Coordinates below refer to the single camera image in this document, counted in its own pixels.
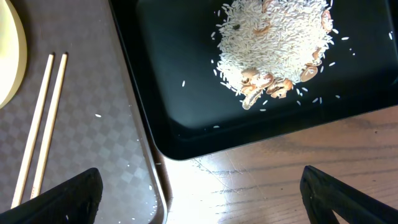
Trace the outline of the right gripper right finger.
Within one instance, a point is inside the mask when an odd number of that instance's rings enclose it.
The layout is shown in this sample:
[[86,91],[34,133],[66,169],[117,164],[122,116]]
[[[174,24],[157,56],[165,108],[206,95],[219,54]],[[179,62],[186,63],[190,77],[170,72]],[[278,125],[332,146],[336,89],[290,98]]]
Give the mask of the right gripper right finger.
[[300,193],[311,224],[397,223],[397,210],[313,167],[305,166]]

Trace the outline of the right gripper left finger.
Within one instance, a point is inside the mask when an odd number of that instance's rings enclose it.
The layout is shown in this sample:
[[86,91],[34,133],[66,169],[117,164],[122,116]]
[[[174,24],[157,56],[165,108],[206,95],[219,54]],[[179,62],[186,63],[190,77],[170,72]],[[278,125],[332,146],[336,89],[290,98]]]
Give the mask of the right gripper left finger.
[[97,168],[1,214],[1,223],[94,223],[103,193]]

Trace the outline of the rice and food scraps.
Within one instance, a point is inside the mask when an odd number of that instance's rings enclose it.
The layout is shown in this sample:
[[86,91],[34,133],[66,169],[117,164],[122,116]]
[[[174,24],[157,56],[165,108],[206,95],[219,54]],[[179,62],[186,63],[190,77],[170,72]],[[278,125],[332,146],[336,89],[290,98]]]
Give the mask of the rice and food scraps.
[[192,1],[183,14],[193,93],[170,116],[187,128],[239,119],[270,98],[283,113],[303,101],[305,82],[340,96],[397,78],[391,1],[229,1],[215,12]]

